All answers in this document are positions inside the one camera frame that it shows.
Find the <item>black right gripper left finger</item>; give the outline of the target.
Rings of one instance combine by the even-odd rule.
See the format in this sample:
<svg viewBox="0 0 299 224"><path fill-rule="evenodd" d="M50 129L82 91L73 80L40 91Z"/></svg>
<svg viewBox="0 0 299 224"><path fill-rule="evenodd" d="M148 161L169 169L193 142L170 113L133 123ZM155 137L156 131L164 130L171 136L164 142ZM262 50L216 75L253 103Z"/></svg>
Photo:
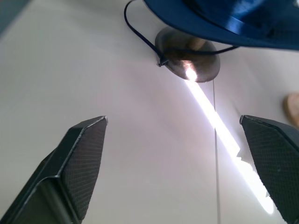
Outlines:
<svg viewBox="0 0 299 224"><path fill-rule="evenodd" d="M71 127L45 157L0 222L2 224L80 224L98 179L106 116Z"/></svg>

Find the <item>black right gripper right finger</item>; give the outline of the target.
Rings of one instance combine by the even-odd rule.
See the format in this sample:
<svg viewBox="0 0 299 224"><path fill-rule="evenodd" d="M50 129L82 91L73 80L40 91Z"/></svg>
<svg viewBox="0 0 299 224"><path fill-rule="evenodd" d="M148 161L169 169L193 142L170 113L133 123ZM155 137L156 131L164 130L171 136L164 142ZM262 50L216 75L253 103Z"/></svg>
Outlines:
<svg viewBox="0 0 299 224"><path fill-rule="evenodd" d="M242 115L257 173L282 218L299 222L299 130L293 126Z"/></svg>

